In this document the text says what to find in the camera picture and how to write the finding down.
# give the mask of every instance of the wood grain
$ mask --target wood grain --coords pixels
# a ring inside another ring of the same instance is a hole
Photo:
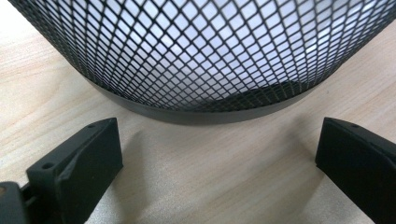
[[[89,223],[372,223],[315,165],[324,117],[396,140],[396,23],[302,101],[224,125],[181,126],[107,100],[0,3],[0,181],[90,122],[116,117],[125,167]]]

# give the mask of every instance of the light wood tabletop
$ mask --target light wood tabletop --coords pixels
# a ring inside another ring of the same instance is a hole
[[[244,122],[188,126],[130,112],[92,87],[0,2],[0,181],[85,125],[115,117],[124,168],[88,223],[372,223],[315,165],[324,117],[396,140],[396,22],[308,96]]]

